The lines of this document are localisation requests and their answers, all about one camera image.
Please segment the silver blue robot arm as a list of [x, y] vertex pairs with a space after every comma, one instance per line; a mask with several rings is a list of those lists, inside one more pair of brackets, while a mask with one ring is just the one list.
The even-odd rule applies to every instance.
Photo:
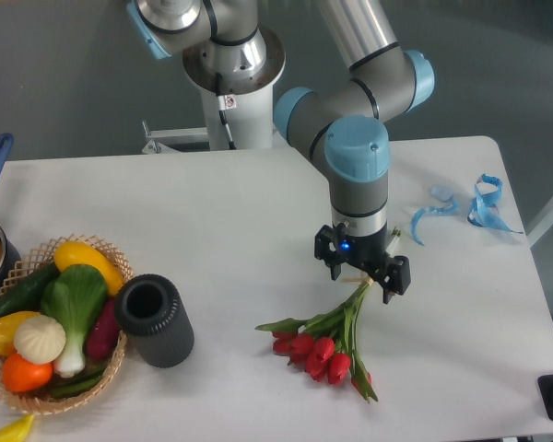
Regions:
[[337, 277], [343, 264], [365, 272], [385, 299], [405, 293], [409, 261], [386, 250], [388, 170], [385, 123], [427, 100], [430, 62], [397, 42], [377, 1], [322, 1], [319, 10], [350, 74], [336, 91], [305, 87], [275, 99], [285, 67], [278, 36], [254, 1], [131, 1], [127, 12], [153, 55], [182, 57], [204, 108], [213, 150], [262, 149], [280, 134], [327, 179], [332, 221], [315, 236], [314, 255]]

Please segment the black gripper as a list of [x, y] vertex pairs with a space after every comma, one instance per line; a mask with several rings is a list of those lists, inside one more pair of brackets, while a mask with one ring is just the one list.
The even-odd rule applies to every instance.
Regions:
[[410, 286], [409, 259], [392, 256], [385, 250], [386, 227], [366, 237], [349, 234], [340, 223], [336, 227], [324, 225], [314, 237], [314, 257], [330, 269], [336, 281], [344, 263], [366, 273], [382, 288], [382, 302], [388, 304], [394, 295], [403, 295]]

